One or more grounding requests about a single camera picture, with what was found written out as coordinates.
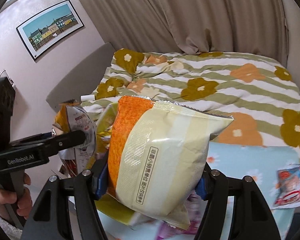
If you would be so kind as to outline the person's left hand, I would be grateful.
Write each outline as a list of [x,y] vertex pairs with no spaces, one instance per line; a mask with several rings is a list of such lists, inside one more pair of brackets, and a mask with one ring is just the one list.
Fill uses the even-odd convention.
[[25,219],[28,219],[32,209],[32,199],[30,191],[27,187],[24,188],[23,196],[17,200],[17,194],[0,189],[0,217],[6,221],[11,221],[10,215],[6,210],[5,204],[17,203],[17,214]]

